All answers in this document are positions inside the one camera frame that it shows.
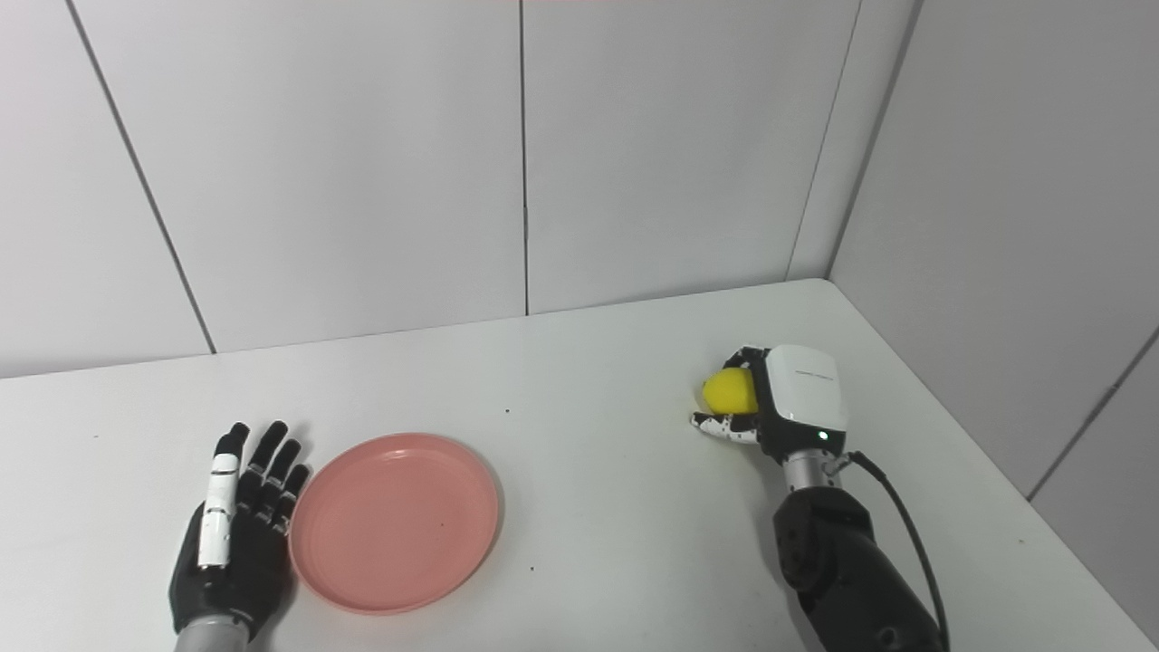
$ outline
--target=robotic hand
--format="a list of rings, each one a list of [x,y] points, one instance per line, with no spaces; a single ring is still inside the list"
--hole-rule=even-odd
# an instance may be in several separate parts
[[[799,346],[743,347],[705,383],[714,413],[700,432],[760,450],[785,470],[789,493],[773,517],[785,581],[828,652],[949,652],[946,614],[917,528],[885,475],[844,453],[848,417],[829,356]],[[938,622],[874,541],[869,512],[841,489],[858,464],[882,483],[913,540]]]
[[[234,425],[218,445],[210,498],[189,520],[169,583],[178,652],[241,652],[290,588],[286,530],[309,470],[301,464],[290,470],[301,450],[296,440],[286,440],[277,450],[286,431],[282,422],[270,426],[240,478],[236,457],[225,469],[219,468],[219,460],[229,460],[223,454],[240,456],[249,428]],[[214,481],[231,472],[236,479],[235,506],[232,491],[220,501],[213,495]],[[225,564],[205,564],[203,519],[211,534],[212,520],[224,528]]]

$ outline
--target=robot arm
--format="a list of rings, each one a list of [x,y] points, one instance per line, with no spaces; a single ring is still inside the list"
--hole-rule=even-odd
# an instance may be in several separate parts
[[[780,567],[825,650],[949,652],[941,599],[909,513],[876,466],[844,454],[847,416],[833,359],[806,347],[744,347],[724,368],[751,373],[757,411],[697,413],[692,423],[759,445],[783,468],[789,493],[773,517]],[[882,482],[902,512],[941,627],[877,548],[869,512],[841,489],[839,471],[850,463]]]

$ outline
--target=panel seam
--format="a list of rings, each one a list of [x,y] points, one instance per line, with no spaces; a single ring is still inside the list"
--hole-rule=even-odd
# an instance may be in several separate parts
[[[901,75],[905,54],[910,50],[910,41],[913,38],[913,29],[918,24],[918,16],[921,14],[923,5],[925,5],[925,0],[913,0],[913,7],[910,9],[905,32],[902,35],[902,43],[897,49],[897,58],[894,59],[894,69],[889,73],[889,82],[885,85],[885,93],[882,95],[881,105],[877,108],[877,117],[874,118],[873,129],[869,131],[869,140],[866,142],[866,149],[861,154],[861,164],[858,168],[858,175],[853,181],[853,188],[850,189],[848,202],[845,204],[845,215],[841,218],[841,227],[837,232],[837,241],[833,242],[833,252],[829,257],[825,278],[833,278],[833,264],[837,262],[837,254],[840,252],[841,243],[845,241],[845,232],[850,227],[850,215],[853,214],[853,205],[857,203],[858,195],[861,193],[861,183],[865,181],[866,168],[869,167],[869,159],[873,157],[874,147],[877,145],[877,134],[881,133],[881,124],[885,120],[885,111],[889,109],[889,102],[894,98],[894,88],[897,86],[897,78]]]
[[[531,314],[530,224],[527,222],[527,82],[524,57],[523,0],[519,0],[519,153],[523,164],[523,313]]]
[[[850,50],[853,49],[853,35],[858,31],[858,20],[861,17],[861,5],[863,1],[865,0],[858,1],[858,9],[853,14],[853,27],[850,28],[850,41],[845,44],[845,56],[841,57],[841,69],[837,73],[837,87],[833,88],[833,101],[829,104],[829,115],[825,117],[825,129],[821,132],[821,146],[817,147],[817,159],[812,161],[812,176],[809,177],[809,189],[806,190],[804,205],[801,206],[801,219],[797,221],[797,229],[793,235],[793,248],[789,249],[789,262],[785,265],[783,280],[789,279],[789,272],[793,270],[793,259],[796,257],[797,242],[801,240],[801,228],[804,226],[804,215],[809,212],[809,200],[812,199],[812,184],[817,182],[817,169],[821,167],[821,156],[825,151],[825,139],[829,137],[829,125],[833,122],[833,109],[837,107],[837,97],[841,94],[841,81],[845,79],[845,65],[850,60]]]
[[[1156,340],[1159,340],[1159,325],[1157,325],[1156,330],[1151,334],[1151,337],[1149,337],[1147,340],[1143,343],[1143,349],[1140,349],[1138,353],[1135,354],[1135,358],[1131,359],[1131,362],[1127,365],[1127,369],[1123,369],[1123,373],[1118,375],[1118,379],[1115,380],[1115,383],[1109,388],[1107,388],[1107,391],[1103,393],[1102,398],[1100,398],[1099,403],[1095,404],[1094,410],[1092,410],[1091,413],[1087,415],[1087,418],[1083,420],[1083,425],[1079,426],[1078,432],[1071,435],[1070,441],[1066,442],[1066,446],[1063,447],[1063,450],[1058,454],[1057,457],[1055,457],[1055,461],[1050,463],[1050,467],[1047,468],[1047,472],[1043,474],[1042,478],[1040,478],[1038,482],[1034,484],[1034,488],[1030,490],[1030,493],[1026,495],[1026,499],[1028,501],[1033,501],[1034,498],[1038,496],[1038,492],[1042,491],[1042,488],[1047,485],[1047,481],[1049,481],[1050,477],[1055,475],[1055,471],[1057,471],[1058,468],[1062,466],[1063,460],[1065,460],[1066,456],[1071,454],[1071,450],[1074,449],[1074,446],[1079,444],[1079,440],[1081,440],[1083,437],[1086,435],[1087,431],[1091,430],[1091,426],[1095,423],[1099,416],[1102,415],[1102,411],[1106,410],[1107,405],[1110,403],[1110,400],[1116,394],[1118,394],[1118,390],[1123,388],[1123,383],[1125,383],[1127,379],[1129,379],[1130,375],[1135,372],[1135,368],[1139,366],[1139,362],[1142,362],[1143,359],[1146,358],[1151,349],[1154,347]]]
[[[181,278],[181,286],[185,290],[185,298],[189,299],[189,305],[194,308],[194,316],[197,317],[197,325],[202,331],[202,337],[205,338],[205,346],[209,347],[211,354],[216,354],[217,347],[213,346],[213,338],[210,337],[209,328],[206,328],[205,316],[202,314],[201,306],[197,305],[197,298],[194,295],[194,288],[189,284],[189,277],[185,276],[185,269],[181,264],[181,258],[177,257],[177,248],[173,243],[173,237],[169,236],[169,228],[165,225],[165,219],[161,218],[161,210],[156,205],[156,198],[153,196],[153,190],[150,188],[148,180],[145,177],[145,169],[141,167],[140,159],[137,156],[137,149],[133,147],[132,140],[129,138],[129,130],[125,127],[125,122],[121,117],[117,103],[112,98],[112,90],[109,88],[109,82],[104,78],[101,64],[96,60],[96,52],[93,50],[93,43],[89,41],[88,32],[85,30],[85,25],[80,20],[80,13],[76,10],[76,6],[73,3],[73,0],[65,0],[65,5],[68,7],[68,14],[72,16],[73,25],[76,28],[76,34],[80,36],[81,45],[85,46],[85,53],[88,54],[88,61],[92,64],[93,72],[96,74],[96,81],[101,85],[101,91],[104,94],[104,101],[108,103],[109,111],[112,113],[112,120],[117,125],[117,132],[121,134],[121,140],[125,146],[125,151],[129,153],[129,160],[132,162],[133,170],[137,173],[137,181],[140,182],[141,190],[145,192],[145,200],[148,202],[148,207],[153,212],[153,219],[156,221],[156,226],[161,230],[161,239],[165,240],[165,246],[169,250],[169,257],[173,259],[173,265],[177,269],[177,277]]]

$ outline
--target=robot finger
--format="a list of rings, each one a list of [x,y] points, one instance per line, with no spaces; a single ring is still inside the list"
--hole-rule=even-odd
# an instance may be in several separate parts
[[[299,464],[293,468],[293,471],[290,471],[285,489],[282,491],[282,498],[278,499],[278,505],[274,508],[270,519],[274,523],[274,532],[285,534],[290,529],[290,517],[293,515],[293,508],[298,505],[298,497],[301,496],[307,478],[309,478],[309,469],[304,464]]]
[[[692,413],[692,425],[706,435],[736,444],[759,444],[759,422],[756,415]]]
[[[265,434],[257,442],[257,449],[249,459],[246,472],[238,481],[238,508],[249,511],[261,498],[262,483],[265,482],[265,468],[269,467],[274,452],[278,449],[282,439],[286,437],[289,428],[282,422],[270,425]]]
[[[277,507],[278,499],[282,497],[282,485],[286,479],[286,474],[290,471],[290,466],[293,464],[294,457],[298,457],[300,450],[301,445],[298,444],[298,440],[286,440],[286,444],[282,445],[282,450],[274,459],[274,464],[270,466],[270,472],[265,476],[265,483],[262,485],[257,504],[254,506],[254,512],[257,513],[258,519],[267,522],[272,519],[274,508]]]
[[[760,347],[745,345],[736,350],[736,353],[734,353],[731,357],[729,357],[728,360],[724,361],[724,366],[722,367],[722,369],[730,369],[734,367],[748,367],[751,360],[764,358],[765,351],[766,350]]]

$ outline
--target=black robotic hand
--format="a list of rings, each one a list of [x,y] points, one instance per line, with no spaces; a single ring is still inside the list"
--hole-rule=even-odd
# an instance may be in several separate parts
[[[242,437],[248,433],[243,425],[234,427],[239,428],[243,430]],[[169,583],[169,607],[176,632],[196,618],[226,615],[245,624],[253,640],[280,606],[291,584],[286,530],[309,476],[309,470],[301,464],[290,470],[301,450],[300,444],[286,440],[278,450],[286,431],[282,422],[270,426],[238,481],[227,566],[198,567],[202,506],[189,520]]]

